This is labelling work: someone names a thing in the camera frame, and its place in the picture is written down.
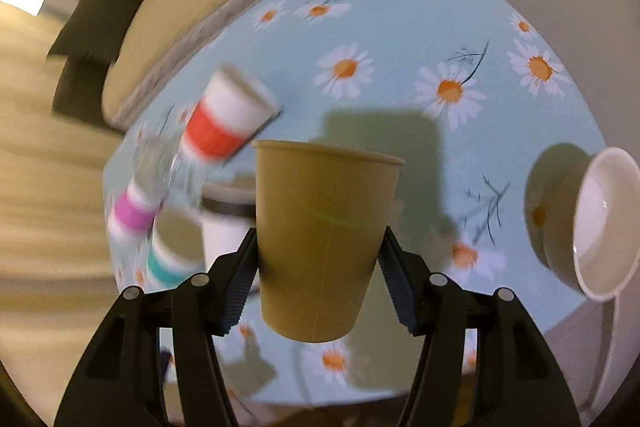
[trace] cup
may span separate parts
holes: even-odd
[[[149,284],[158,290],[175,288],[204,271],[202,233],[195,216],[164,208],[154,222],[146,267]]]
[[[280,111],[258,80],[224,64],[213,73],[180,142],[193,160],[216,163],[235,154]]]
[[[161,200],[150,198],[138,187],[135,180],[130,181],[107,218],[109,235],[121,242],[138,241],[146,237],[161,204]]]
[[[607,148],[575,166],[546,214],[550,268],[593,301],[612,299],[640,261],[640,170],[628,153]]]
[[[343,337],[369,286],[404,162],[310,143],[253,146],[262,317],[296,341]]]
[[[200,209],[205,268],[226,253],[238,251],[244,236],[255,226],[255,177],[223,184],[206,184]],[[252,289],[258,287],[256,276]]]

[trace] floral tablecloth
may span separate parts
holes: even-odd
[[[544,266],[540,234],[566,167],[604,142],[561,61],[504,0],[264,0],[202,49],[127,133],[104,170],[106,214],[132,176],[137,143],[183,126],[221,61],[260,78],[282,104],[261,138],[405,158],[391,225],[432,271],[474,291],[511,287],[542,331],[584,301]],[[246,147],[210,178],[254,164]],[[148,248],[111,243],[121,290],[152,289]],[[170,331],[162,343],[170,346]],[[215,343],[238,393],[315,405],[406,391],[421,346],[398,324],[377,269],[356,326],[339,341],[280,337],[257,296]]]

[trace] white cup with purple band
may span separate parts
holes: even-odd
[[[204,249],[198,216],[163,208],[154,222],[146,277],[153,290],[170,290],[204,271]]]
[[[123,242],[146,237],[161,206],[161,200],[149,198],[134,180],[130,181],[107,219],[109,235]]]
[[[200,213],[206,269],[225,253],[238,251],[255,227],[255,177],[238,176],[230,183],[208,183],[202,191]],[[258,287],[256,275],[251,288]]]

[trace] red band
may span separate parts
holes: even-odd
[[[224,129],[205,108],[196,106],[185,131],[189,142],[200,154],[213,160],[231,156],[244,145],[247,136],[236,136]]]

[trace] bowl rim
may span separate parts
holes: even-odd
[[[580,270],[580,267],[578,266],[577,252],[575,249],[575,229],[576,229],[576,222],[577,222],[577,216],[578,216],[578,206],[580,204],[580,199],[582,198],[582,192],[584,190],[584,186],[587,179],[590,178],[590,176],[593,174],[593,171],[596,169],[596,167],[600,165],[606,158],[609,158],[610,156],[617,157],[623,162],[631,165],[636,172],[636,179],[640,180],[640,168],[638,167],[638,164],[633,159],[633,157],[627,151],[625,151],[624,149],[620,149],[619,147],[607,147],[591,157],[591,160],[589,161],[589,164],[580,181],[580,188],[578,189],[578,197],[575,201],[575,211],[574,211],[574,217],[573,217],[573,223],[572,223],[572,258],[574,261],[574,273],[575,273],[576,279],[578,280],[578,285],[580,285],[580,289],[584,292],[585,295],[587,295],[588,298],[596,302],[608,301],[616,297],[617,295],[619,295],[619,293],[622,292],[622,290],[629,284],[629,281],[635,275],[636,270],[638,270],[638,266],[640,264],[640,246],[639,246],[638,251],[636,251],[636,257],[634,259],[634,263],[631,269],[629,270],[629,272],[626,274],[625,278],[621,282],[619,282],[612,290],[606,293],[594,293],[586,285],[582,277],[582,272]]]

